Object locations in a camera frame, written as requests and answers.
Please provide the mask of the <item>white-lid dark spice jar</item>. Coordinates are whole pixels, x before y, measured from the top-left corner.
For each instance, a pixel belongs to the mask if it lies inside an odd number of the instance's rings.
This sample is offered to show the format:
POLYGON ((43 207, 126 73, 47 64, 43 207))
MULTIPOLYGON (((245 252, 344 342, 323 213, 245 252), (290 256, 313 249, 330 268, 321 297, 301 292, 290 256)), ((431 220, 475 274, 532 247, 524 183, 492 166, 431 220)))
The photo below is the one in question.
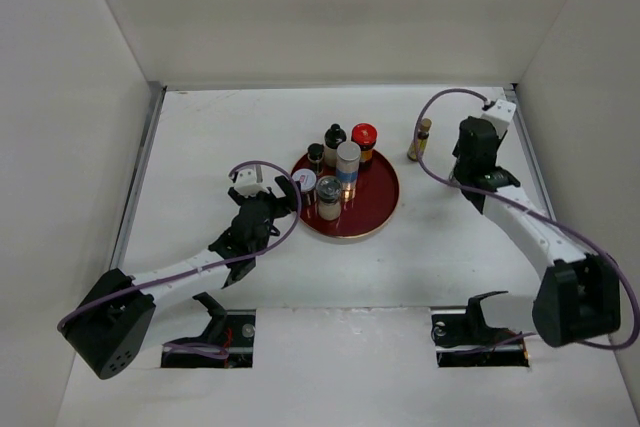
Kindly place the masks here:
POLYGON ((299 185, 303 206, 313 205, 316 202, 316 173, 311 169, 302 168, 296 170, 292 178, 299 185))

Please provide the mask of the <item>grey-top white salt grinder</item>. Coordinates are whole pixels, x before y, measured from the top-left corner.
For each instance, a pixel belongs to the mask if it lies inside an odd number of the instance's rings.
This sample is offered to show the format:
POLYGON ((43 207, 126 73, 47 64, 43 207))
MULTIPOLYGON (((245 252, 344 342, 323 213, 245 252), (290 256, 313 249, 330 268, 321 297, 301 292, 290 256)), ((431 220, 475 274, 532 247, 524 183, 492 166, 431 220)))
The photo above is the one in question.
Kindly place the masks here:
POLYGON ((342 184, 335 176, 321 177, 315 186, 318 215, 326 221, 334 221, 341 215, 342 184))

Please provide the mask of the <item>black-cap pepper shaker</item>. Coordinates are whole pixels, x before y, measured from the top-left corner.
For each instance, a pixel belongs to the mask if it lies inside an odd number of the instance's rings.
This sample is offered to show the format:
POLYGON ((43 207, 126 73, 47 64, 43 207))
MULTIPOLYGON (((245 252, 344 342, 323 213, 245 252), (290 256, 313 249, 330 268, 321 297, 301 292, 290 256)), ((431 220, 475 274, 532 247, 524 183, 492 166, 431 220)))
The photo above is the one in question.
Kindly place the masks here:
POLYGON ((311 170, 317 177, 320 177, 324 170, 324 145, 320 143, 310 144, 307 148, 307 159, 311 170))

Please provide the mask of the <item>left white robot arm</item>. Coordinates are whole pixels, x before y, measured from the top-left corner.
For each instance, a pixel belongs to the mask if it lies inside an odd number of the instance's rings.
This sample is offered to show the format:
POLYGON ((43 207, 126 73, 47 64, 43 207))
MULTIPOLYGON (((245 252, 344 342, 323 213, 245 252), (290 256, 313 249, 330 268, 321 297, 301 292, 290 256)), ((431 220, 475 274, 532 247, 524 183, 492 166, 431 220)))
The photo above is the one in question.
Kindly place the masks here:
POLYGON ((223 337, 226 316, 212 292, 243 280, 258 257, 285 240, 276 220, 301 214, 298 181, 288 174, 276 177, 282 191, 276 195, 254 174, 252 169, 233 174, 228 194, 239 211, 212 244, 156 271, 127 274, 116 268, 104 273, 80 305, 59 322, 58 332, 99 379, 118 375, 141 351, 155 345, 219 361, 227 358, 227 349, 212 346, 223 337), (208 311, 192 318, 193 338, 170 340, 159 327, 160 317, 187 300, 208 311))

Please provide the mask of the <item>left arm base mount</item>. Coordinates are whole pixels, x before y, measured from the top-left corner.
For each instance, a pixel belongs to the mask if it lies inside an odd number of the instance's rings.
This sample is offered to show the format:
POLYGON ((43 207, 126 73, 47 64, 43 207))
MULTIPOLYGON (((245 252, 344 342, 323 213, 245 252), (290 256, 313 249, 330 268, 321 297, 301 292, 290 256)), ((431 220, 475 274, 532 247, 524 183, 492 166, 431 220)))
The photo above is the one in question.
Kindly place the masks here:
POLYGON ((208 293, 193 297, 210 319, 197 336, 169 341, 163 346, 163 369, 252 368, 256 336, 255 310, 227 310, 208 293))

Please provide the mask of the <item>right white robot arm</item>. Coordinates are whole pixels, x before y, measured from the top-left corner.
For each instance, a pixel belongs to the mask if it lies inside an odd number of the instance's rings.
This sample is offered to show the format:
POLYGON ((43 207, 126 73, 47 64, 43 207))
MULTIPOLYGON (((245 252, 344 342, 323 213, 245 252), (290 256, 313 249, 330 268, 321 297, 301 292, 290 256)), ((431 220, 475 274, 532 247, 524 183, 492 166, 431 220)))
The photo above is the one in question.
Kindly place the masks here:
POLYGON ((459 125, 453 178, 463 196, 507 234, 540 278, 532 329, 551 347, 586 341, 620 327, 619 279, 600 254, 541 219, 517 178, 497 165, 501 139, 486 118, 459 125))

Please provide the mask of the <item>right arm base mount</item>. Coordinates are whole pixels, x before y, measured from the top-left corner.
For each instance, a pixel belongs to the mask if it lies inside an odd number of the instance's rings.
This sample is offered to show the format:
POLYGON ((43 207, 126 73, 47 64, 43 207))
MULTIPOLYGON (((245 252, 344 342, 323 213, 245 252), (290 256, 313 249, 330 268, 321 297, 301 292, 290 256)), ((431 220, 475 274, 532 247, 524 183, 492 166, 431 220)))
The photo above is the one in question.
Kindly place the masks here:
POLYGON ((439 368, 529 367, 528 333, 490 326, 482 309, 486 299, 506 295, 490 291, 470 297, 462 307, 431 310, 431 340, 439 368))

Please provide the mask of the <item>black-top white salt grinder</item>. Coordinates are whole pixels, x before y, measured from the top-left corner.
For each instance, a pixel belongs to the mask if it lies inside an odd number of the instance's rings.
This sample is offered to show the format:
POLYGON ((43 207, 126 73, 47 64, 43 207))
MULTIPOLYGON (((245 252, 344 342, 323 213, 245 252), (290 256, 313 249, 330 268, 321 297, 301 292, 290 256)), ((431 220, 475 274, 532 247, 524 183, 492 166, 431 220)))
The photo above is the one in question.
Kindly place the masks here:
POLYGON ((329 168, 334 168, 337 163, 337 149, 347 140, 346 132, 339 124, 334 123, 324 135, 324 162, 329 168))

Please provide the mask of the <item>silver-lid blue-label jar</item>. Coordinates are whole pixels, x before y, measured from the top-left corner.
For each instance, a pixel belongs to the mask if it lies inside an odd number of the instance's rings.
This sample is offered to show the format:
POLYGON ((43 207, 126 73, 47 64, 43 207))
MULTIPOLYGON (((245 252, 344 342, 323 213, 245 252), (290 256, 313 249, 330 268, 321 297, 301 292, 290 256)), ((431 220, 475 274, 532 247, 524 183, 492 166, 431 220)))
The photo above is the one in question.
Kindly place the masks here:
POLYGON ((361 149, 353 141, 342 142, 336 150, 335 176, 342 186, 342 198, 349 201, 356 190, 361 149))

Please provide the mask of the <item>red-lid chili sauce jar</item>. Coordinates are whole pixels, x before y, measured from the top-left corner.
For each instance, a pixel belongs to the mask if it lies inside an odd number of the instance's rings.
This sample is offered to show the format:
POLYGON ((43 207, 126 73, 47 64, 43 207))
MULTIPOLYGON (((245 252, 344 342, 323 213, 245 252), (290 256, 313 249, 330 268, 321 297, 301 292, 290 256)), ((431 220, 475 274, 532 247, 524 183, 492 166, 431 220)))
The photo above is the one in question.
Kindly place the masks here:
POLYGON ((351 131, 351 141, 356 143, 360 148, 361 168, 368 168, 371 165, 377 137, 377 129, 372 124, 359 123, 353 127, 351 131))

